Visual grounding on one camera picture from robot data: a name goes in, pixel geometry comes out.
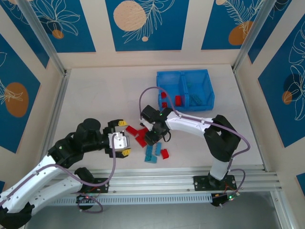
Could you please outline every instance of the white table surface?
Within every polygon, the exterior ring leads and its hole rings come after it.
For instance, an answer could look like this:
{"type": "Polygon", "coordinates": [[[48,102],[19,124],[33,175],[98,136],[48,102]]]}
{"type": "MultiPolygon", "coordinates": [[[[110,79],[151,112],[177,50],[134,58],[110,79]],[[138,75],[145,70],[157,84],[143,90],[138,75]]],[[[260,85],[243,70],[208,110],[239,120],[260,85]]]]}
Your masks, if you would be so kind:
{"type": "MultiPolygon", "coordinates": [[[[86,118],[100,121],[103,129],[114,119],[124,119],[129,125],[140,129],[138,100],[141,92],[156,86],[156,72],[166,70],[207,69],[215,93],[214,109],[208,112],[189,112],[199,117],[224,115],[232,126],[244,135],[251,144],[247,153],[237,156],[234,165],[262,165],[256,141],[250,127],[246,110],[235,81],[231,66],[183,65],[183,66],[146,66],[146,67],[107,67],[72,69],[61,114],[55,133],[54,143],[74,132],[79,123],[86,118]]],[[[156,89],[148,91],[142,98],[142,109],[147,105],[158,108],[156,89]]],[[[162,144],[170,157],[158,158],[157,164],[144,162],[145,148],[131,139],[131,154],[117,159],[117,169],[138,168],[181,168],[211,166],[213,157],[204,138],[179,131],[171,131],[172,139],[162,144]]],[[[241,141],[237,150],[244,149],[241,141]]],[[[112,158],[104,151],[86,153],[82,161],[71,168],[110,169],[112,158]]]]}

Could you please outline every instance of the red block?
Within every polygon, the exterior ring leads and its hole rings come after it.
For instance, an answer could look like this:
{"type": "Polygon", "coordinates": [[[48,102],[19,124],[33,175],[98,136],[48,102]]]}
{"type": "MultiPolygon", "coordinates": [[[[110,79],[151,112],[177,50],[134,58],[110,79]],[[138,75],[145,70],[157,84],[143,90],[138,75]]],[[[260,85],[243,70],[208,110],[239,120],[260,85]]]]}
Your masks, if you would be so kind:
{"type": "Polygon", "coordinates": [[[181,106],[182,102],[181,102],[181,96],[176,95],[175,96],[175,106],[181,106]]]}
{"type": "Polygon", "coordinates": [[[165,92],[161,92],[161,98],[165,99],[166,98],[166,93],[165,92]]]}
{"type": "Polygon", "coordinates": [[[147,143],[144,141],[144,138],[142,138],[141,136],[137,136],[135,140],[140,144],[140,146],[142,146],[142,148],[147,146],[147,143]]]}
{"type": "Polygon", "coordinates": [[[167,158],[170,157],[170,156],[168,155],[167,149],[162,149],[162,150],[161,150],[161,155],[162,155],[163,159],[167,159],[167,158]]]}
{"type": "Polygon", "coordinates": [[[145,137],[145,134],[148,132],[148,129],[145,127],[144,129],[142,130],[138,130],[138,134],[140,137],[144,138],[145,137]]]}
{"type": "Polygon", "coordinates": [[[134,129],[133,127],[131,127],[130,125],[125,129],[129,134],[131,134],[132,136],[137,136],[138,131],[136,129],[134,129]]]}

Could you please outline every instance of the white wall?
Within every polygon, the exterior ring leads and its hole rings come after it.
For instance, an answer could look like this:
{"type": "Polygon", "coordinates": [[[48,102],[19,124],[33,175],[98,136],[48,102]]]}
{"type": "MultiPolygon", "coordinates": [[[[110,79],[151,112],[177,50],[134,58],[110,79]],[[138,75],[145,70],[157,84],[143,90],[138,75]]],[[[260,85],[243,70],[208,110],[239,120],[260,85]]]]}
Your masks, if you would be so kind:
{"type": "Polygon", "coordinates": [[[28,173],[40,159],[61,76],[51,61],[47,69],[42,66],[2,7],[0,21],[0,34],[41,83],[17,153],[0,147],[0,180],[6,182],[6,189],[28,173]]]}
{"type": "Polygon", "coordinates": [[[277,172],[300,228],[305,227],[305,197],[295,176],[305,172],[305,138],[286,148],[283,147],[257,79],[300,21],[304,9],[305,1],[293,0],[254,64],[251,65],[246,58],[237,71],[237,78],[263,155],[271,171],[277,172]]]}
{"type": "Polygon", "coordinates": [[[96,53],[59,53],[67,68],[233,64],[239,49],[202,51],[201,46],[214,0],[190,0],[181,51],[116,52],[104,0],[81,0],[96,53]]]}

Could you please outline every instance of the blue bin compartment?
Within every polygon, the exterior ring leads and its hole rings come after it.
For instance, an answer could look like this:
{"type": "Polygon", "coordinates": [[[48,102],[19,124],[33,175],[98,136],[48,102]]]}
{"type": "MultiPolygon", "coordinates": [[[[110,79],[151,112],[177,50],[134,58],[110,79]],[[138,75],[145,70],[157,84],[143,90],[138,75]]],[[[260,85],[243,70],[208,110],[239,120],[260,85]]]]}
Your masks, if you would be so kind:
{"type": "Polygon", "coordinates": [[[214,108],[215,95],[207,70],[184,71],[190,97],[190,111],[210,111],[214,108]]]}
{"type": "MultiPolygon", "coordinates": [[[[181,96],[182,106],[175,106],[178,111],[209,111],[214,107],[215,95],[207,70],[158,72],[157,86],[168,92],[173,103],[176,95],[181,96]]],[[[161,92],[158,94],[160,110],[162,102],[171,107],[168,98],[161,98],[161,92]]]]}
{"type": "MultiPolygon", "coordinates": [[[[188,97],[185,79],[182,77],[182,71],[157,72],[157,86],[167,91],[172,99],[174,108],[178,111],[186,111],[189,106],[190,98],[188,97]],[[182,106],[175,106],[175,96],[180,95],[182,106]]],[[[161,98],[161,90],[158,94],[159,109],[163,110],[162,102],[167,103],[167,107],[172,107],[168,97],[161,98]]]]}

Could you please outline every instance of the blue lego brick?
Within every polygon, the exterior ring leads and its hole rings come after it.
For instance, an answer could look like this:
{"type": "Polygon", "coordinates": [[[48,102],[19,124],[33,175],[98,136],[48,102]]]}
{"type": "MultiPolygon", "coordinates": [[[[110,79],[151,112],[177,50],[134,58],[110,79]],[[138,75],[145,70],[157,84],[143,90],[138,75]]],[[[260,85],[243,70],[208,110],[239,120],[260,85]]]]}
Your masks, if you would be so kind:
{"type": "Polygon", "coordinates": [[[145,162],[156,164],[157,163],[157,157],[154,156],[154,155],[146,155],[145,156],[145,162]]]}
{"type": "Polygon", "coordinates": [[[147,146],[145,155],[152,155],[153,154],[153,146],[147,146]]]}
{"type": "Polygon", "coordinates": [[[157,148],[156,148],[156,156],[160,156],[160,154],[161,154],[161,145],[162,145],[162,143],[161,142],[158,142],[157,143],[157,148]]]}

